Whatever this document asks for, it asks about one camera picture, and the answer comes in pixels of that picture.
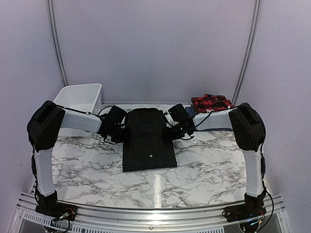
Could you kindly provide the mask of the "black pinstripe long sleeve shirt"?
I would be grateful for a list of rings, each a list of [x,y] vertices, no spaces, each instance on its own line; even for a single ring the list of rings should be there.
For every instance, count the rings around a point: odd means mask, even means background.
[[[163,111],[139,108],[128,112],[128,131],[122,149],[122,171],[177,167],[173,142],[162,138],[166,129]]]

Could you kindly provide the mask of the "blue shirt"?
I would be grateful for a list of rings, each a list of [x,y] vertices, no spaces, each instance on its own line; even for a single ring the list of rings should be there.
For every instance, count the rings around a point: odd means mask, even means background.
[[[206,116],[204,114],[196,114],[192,107],[186,107],[186,112],[194,117],[194,125],[199,124]],[[198,126],[197,131],[210,132],[210,131],[229,131],[232,132],[231,122],[228,116],[228,110],[212,113],[211,116],[206,119],[200,126]]]

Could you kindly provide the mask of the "red black plaid shirt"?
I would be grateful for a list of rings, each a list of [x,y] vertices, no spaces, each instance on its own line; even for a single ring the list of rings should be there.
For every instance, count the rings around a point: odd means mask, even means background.
[[[203,97],[192,97],[192,106],[197,113],[207,113],[208,111],[222,111],[232,109],[235,106],[223,95],[204,94]]]

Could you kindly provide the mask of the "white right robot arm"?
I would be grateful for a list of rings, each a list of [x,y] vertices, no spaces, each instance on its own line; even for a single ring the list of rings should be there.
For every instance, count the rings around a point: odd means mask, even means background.
[[[241,206],[244,217],[252,217],[263,203],[266,196],[264,176],[266,173],[263,144],[266,129],[262,118],[248,103],[225,110],[208,110],[206,113],[189,115],[182,104],[168,110],[175,124],[162,131],[165,141],[183,139],[194,132],[231,129],[236,144],[242,150],[246,165],[245,203]]]

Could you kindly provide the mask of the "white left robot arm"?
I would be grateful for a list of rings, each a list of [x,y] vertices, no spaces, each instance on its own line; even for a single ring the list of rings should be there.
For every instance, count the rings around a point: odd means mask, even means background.
[[[112,144],[130,139],[125,125],[126,112],[112,106],[103,115],[82,112],[46,101],[36,110],[27,124],[29,142],[32,146],[32,172],[35,177],[35,197],[51,216],[61,212],[52,177],[52,152],[61,129],[75,129],[108,137]]]

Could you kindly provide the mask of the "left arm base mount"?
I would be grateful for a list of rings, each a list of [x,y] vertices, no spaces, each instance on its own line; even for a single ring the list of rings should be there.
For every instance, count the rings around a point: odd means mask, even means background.
[[[46,216],[51,216],[51,217],[54,217],[54,218],[59,219],[59,220],[66,219],[69,221],[74,221],[76,214],[77,214],[77,206],[57,202],[55,210],[49,211],[49,210],[37,205],[35,208],[35,211],[37,213],[40,213],[40,214],[43,214]]]

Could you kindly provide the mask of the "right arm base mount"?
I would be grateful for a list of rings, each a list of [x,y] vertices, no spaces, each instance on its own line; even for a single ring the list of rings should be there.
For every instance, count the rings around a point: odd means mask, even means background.
[[[255,205],[253,202],[228,206],[225,207],[222,212],[222,216],[226,218],[227,222],[234,222],[258,216],[264,216],[265,214],[265,205]]]

